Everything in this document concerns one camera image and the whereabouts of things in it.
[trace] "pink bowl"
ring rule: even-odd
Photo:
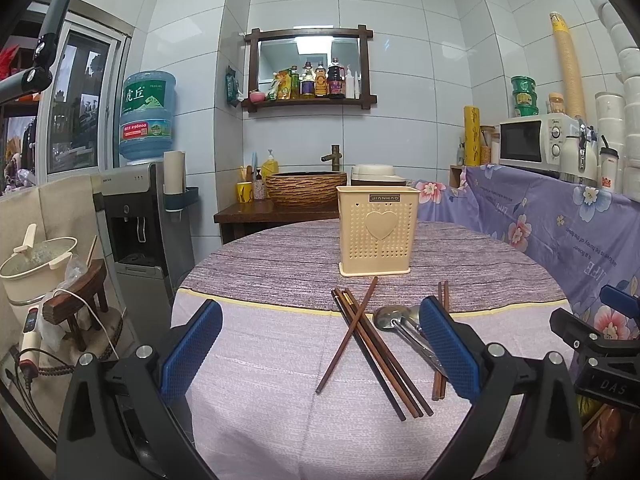
[[[258,92],[257,90],[249,92],[249,100],[252,103],[259,103],[261,101],[264,101],[266,98],[267,96],[264,94],[264,92]]]

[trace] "sink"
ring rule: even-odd
[[[267,177],[267,191],[277,205],[314,207],[338,200],[337,186],[347,184],[343,171],[295,171]]]

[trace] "round table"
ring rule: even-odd
[[[263,231],[211,254],[184,280],[173,324],[204,298],[223,310],[223,329],[188,391],[198,452],[221,480],[419,479],[470,405],[447,389],[431,402],[433,371],[396,334],[382,337],[434,416],[401,422],[360,349],[349,342],[321,395],[314,390],[346,325],[330,291],[361,299],[370,278],[338,271],[338,221]],[[551,333],[550,313],[569,309],[543,267],[499,240],[439,222],[418,222],[411,272],[381,276],[367,307],[416,304],[449,280],[450,310],[485,341],[541,358],[572,350]],[[510,404],[486,463],[504,447]]]

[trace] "white microwave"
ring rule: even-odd
[[[539,171],[559,171],[567,135],[580,131],[566,114],[516,117],[500,124],[500,164]]]

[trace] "small wooden stool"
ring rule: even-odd
[[[98,295],[98,305],[101,312],[108,312],[107,297],[104,293],[104,280],[107,277],[107,265],[103,259],[93,260],[87,272],[82,275],[68,290],[77,294],[87,302],[89,308],[98,316],[98,307],[95,304],[94,296]],[[57,325],[66,320],[73,338],[80,351],[86,350],[86,344],[82,338],[82,331],[76,321],[78,312],[84,303],[75,296],[64,292],[57,293],[50,300],[45,301],[42,307],[42,317],[51,324]],[[91,326],[95,330],[100,330],[100,323],[94,316],[90,316]]]

